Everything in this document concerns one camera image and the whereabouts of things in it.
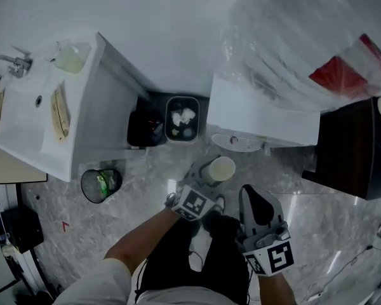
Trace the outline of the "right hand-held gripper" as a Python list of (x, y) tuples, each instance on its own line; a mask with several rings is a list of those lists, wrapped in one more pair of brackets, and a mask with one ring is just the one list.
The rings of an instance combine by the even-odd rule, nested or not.
[[(257, 207), (257, 193), (260, 196)], [(244, 226), (236, 238), (239, 250), (257, 276), (274, 276), (295, 265), (288, 224), (280, 201), (271, 193), (245, 184), (239, 192), (239, 216)]]

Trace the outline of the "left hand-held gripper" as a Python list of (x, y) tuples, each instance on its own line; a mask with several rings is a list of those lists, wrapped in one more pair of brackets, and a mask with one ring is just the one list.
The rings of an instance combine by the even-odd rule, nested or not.
[(232, 178), (214, 180), (209, 174), (210, 164), (220, 154), (203, 156), (195, 161), (177, 184), (172, 210), (188, 221), (199, 220), (215, 205), (219, 189), (224, 189)]

